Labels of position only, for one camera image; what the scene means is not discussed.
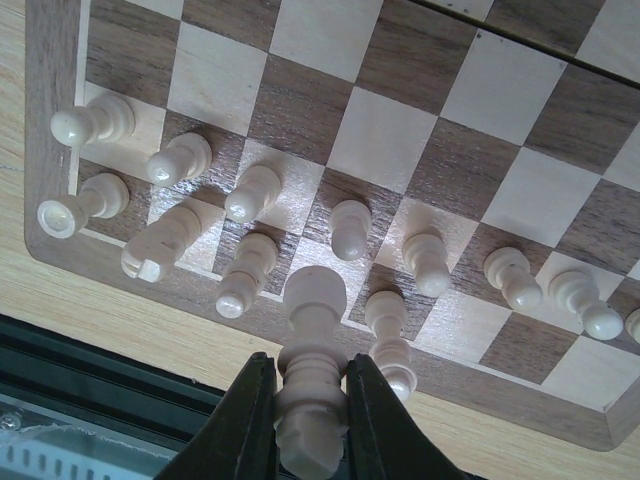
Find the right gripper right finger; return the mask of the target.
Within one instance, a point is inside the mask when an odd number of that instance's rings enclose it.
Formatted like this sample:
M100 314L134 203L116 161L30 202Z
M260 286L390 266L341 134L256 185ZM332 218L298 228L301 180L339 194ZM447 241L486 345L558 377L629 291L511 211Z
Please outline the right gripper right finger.
M372 358L358 354L346 370L348 463L353 479L463 479L420 430Z

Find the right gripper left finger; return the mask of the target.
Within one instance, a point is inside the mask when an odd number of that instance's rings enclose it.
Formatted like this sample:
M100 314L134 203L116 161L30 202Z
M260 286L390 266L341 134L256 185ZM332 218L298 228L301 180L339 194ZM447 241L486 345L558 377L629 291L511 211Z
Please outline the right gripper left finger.
M274 359L252 354L205 425L156 477L276 479L275 392Z

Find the wooden chess board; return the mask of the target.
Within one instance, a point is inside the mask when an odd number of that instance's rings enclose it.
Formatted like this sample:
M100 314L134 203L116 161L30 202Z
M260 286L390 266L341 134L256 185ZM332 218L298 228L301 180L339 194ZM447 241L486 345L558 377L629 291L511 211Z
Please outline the wooden chess board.
M558 274L590 275L621 318L639 306L639 58L605 70L599 55L565 61L526 44L506 16L558 25L553 1L30 1L26 5L25 243L47 264L220 321L215 293L241 239L278 248L252 307L230 326L284 343L285 283L322 265L346 286L337 332L366 350L364 307L379 291L405 301L403 337L420 392L599 451L639 425L639 346L589 336L550 298ZM59 110L112 93L133 134L79 147L50 131ZM154 185L149 158L184 133L212 149L200 176ZM253 221L224 204L254 165L282 190ZM113 218L68 239L37 209L111 173L129 190ZM342 201L371 212L365 255L339 259L329 217ZM126 243L182 204L202 233L159 282L127 276ZM442 233L451 274L421 294L405 234ZM515 311L484 275L520 250L543 292Z

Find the white chess queen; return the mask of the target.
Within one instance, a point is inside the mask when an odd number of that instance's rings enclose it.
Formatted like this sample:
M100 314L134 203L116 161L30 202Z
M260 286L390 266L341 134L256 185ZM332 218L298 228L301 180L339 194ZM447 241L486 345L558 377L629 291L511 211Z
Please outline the white chess queen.
M327 267L303 267L284 287L293 339L278 356L283 388L275 396L274 429L281 465L301 479L331 478L344 453L348 397L341 380L348 360L333 335L346 305L345 283Z

